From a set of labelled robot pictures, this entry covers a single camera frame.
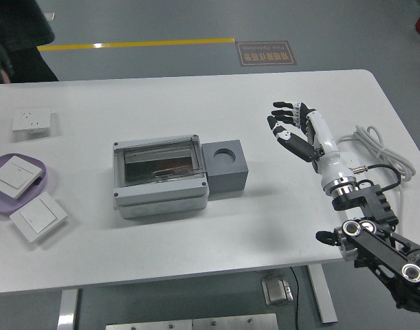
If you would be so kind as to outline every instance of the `screw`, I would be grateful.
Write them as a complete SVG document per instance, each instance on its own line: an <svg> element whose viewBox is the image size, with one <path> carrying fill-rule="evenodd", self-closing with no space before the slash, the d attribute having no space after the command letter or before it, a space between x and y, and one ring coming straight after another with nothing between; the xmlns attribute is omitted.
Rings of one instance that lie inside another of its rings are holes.
<svg viewBox="0 0 420 330"><path fill-rule="evenodd" d="M350 232L351 234L355 234L358 230L358 227L354 224L354 223L350 223L347 225L347 231Z"/></svg>
<svg viewBox="0 0 420 330"><path fill-rule="evenodd" d="M408 268L405 274L413 280L419 276L419 272L416 268Z"/></svg>

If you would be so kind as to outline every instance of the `yellow floor line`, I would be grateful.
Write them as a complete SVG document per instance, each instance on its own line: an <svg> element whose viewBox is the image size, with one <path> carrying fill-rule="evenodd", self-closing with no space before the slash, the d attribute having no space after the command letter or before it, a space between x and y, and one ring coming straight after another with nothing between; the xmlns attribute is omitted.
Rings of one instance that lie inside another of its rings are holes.
<svg viewBox="0 0 420 330"><path fill-rule="evenodd" d="M40 51L45 50L88 50L94 48L117 48L117 47L148 47L167 45L196 45L202 43L233 43L234 38L210 38L210 39L184 39L184 40L159 40L159 41L130 41L126 43L80 43L74 45L49 45L37 47Z"/></svg>

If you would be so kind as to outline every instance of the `person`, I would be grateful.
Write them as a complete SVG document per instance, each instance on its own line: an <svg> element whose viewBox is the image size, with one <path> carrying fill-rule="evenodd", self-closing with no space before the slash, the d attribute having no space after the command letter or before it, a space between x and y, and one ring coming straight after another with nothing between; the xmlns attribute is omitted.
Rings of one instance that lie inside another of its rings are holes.
<svg viewBox="0 0 420 330"><path fill-rule="evenodd" d="M53 40L35 0L0 0L0 83L58 81L37 49Z"/></svg>

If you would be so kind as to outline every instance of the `transparent cover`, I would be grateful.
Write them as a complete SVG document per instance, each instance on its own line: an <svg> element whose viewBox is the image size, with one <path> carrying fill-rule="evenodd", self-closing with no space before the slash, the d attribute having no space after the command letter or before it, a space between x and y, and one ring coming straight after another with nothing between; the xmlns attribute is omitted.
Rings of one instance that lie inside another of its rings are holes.
<svg viewBox="0 0 420 330"><path fill-rule="evenodd" d="M119 187L205 173L197 135L115 150Z"/></svg>

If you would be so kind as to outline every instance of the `black jacket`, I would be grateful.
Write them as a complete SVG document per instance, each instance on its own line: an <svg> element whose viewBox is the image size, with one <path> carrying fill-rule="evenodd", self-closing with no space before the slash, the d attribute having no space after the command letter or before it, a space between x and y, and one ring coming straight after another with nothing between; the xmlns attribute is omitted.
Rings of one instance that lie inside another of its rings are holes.
<svg viewBox="0 0 420 330"><path fill-rule="evenodd" d="M0 0L0 71L14 73L8 52L53 40L54 33L35 0Z"/></svg>

